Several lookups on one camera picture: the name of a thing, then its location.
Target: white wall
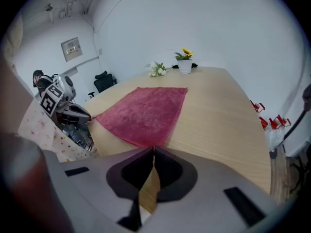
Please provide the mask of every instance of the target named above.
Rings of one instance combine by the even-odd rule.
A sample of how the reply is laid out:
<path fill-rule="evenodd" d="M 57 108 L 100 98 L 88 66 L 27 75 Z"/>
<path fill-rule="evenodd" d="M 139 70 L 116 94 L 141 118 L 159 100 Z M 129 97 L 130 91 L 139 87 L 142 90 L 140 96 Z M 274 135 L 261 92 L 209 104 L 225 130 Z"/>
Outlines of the white wall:
<path fill-rule="evenodd" d="M 303 65 L 303 34 L 281 0 L 94 0 L 90 16 L 101 66 L 118 81 L 152 61 L 175 65 L 173 53 L 185 47 L 198 65 L 226 68 L 266 106 L 264 118 L 280 113 L 294 123 L 301 113 L 311 64 Z"/>
<path fill-rule="evenodd" d="M 84 98 L 88 99 L 89 92 L 97 91 L 95 87 L 92 87 L 92 82 L 95 80 L 94 73 L 102 72 L 94 47 L 93 32 L 93 27 L 81 16 L 57 20 L 54 24 L 49 23 L 29 31 L 24 35 L 21 47 L 14 58 L 17 73 L 36 94 L 38 90 L 33 88 L 32 83 L 32 75 L 35 70 L 42 70 L 51 76 L 54 73 L 61 74 L 79 66 L 82 72 L 79 74 L 81 77 L 74 78 L 79 80 L 74 85 L 76 90 L 79 89 L 82 94 L 78 94 L 75 101 L 83 104 Z M 75 37 L 79 38 L 83 55 L 66 62 L 61 43 Z"/>
<path fill-rule="evenodd" d="M 298 87 L 297 96 L 292 103 L 287 116 L 289 118 L 294 115 L 300 114 L 303 111 L 304 102 L 302 100 L 302 93 L 311 83 L 311 56 L 306 56 L 306 67 L 302 75 L 301 83 Z M 291 135 L 284 141 L 284 147 L 286 156 L 295 156 L 307 143 L 311 142 L 311 111 L 307 112 L 304 118 L 301 120 L 297 128 L 291 133 Z"/>

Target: wooden table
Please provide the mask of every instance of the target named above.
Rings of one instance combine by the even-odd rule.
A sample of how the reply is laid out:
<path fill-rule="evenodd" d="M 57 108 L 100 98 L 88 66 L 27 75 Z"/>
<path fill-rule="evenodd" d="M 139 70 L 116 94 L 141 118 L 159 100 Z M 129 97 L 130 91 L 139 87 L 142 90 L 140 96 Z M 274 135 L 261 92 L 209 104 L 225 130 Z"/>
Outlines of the wooden table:
<path fill-rule="evenodd" d="M 271 164 L 264 132 L 249 98 L 222 68 L 193 68 L 191 74 L 169 70 L 166 76 L 150 78 L 144 73 L 119 83 L 92 98 L 85 108 L 92 117 L 102 113 L 137 87 L 188 87 L 176 127 L 165 147 L 185 151 L 222 162 L 270 192 Z M 101 156 L 137 148 L 114 136 L 96 120 L 89 124 L 95 146 Z M 156 172 L 152 185 L 144 189 L 140 200 L 152 212 L 159 190 Z"/>

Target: black office chair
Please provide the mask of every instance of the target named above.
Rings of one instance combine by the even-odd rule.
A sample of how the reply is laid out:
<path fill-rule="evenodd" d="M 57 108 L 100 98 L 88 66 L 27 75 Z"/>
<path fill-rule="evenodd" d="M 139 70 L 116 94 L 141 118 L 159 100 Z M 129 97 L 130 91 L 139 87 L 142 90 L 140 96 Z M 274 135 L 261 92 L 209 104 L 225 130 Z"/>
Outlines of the black office chair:
<path fill-rule="evenodd" d="M 103 72 L 100 75 L 95 76 L 94 85 L 96 86 L 98 93 L 105 91 L 106 89 L 117 84 L 117 80 L 113 79 L 112 74 L 107 74 L 107 71 Z"/>

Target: electrical panel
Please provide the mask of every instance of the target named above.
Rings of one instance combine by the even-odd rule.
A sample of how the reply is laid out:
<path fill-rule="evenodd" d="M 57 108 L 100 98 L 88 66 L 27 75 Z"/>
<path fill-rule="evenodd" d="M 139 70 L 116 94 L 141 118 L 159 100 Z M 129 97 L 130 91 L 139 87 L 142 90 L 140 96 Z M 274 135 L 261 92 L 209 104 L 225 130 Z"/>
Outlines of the electrical panel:
<path fill-rule="evenodd" d="M 66 62 L 82 55 L 78 38 L 65 41 L 61 45 Z"/>

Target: ceiling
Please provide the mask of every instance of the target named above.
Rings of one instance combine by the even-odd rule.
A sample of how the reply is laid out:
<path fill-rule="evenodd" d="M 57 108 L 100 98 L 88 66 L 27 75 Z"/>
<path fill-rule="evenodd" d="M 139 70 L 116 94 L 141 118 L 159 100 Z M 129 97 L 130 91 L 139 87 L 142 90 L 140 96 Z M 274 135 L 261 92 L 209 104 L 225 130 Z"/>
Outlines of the ceiling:
<path fill-rule="evenodd" d="M 86 7 L 87 2 L 88 0 L 73 0 L 72 6 L 73 8 L 76 8 L 77 6 L 79 6 L 80 8 L 82 8 L 83 6 Z M 38 20 L 40 17 L 43 17 L 40 21 L 49 21 L 49 13 L 45 11 L 45 7 L 49 3 L 54 6 L 54 9 L 52 11 L 54 19 L 58 19 L 60 11 L 66 8 L 67 0 L 28 0 L 21 8 L 21 14 L 24 24 L 30 23 L 34 20 Z"/>

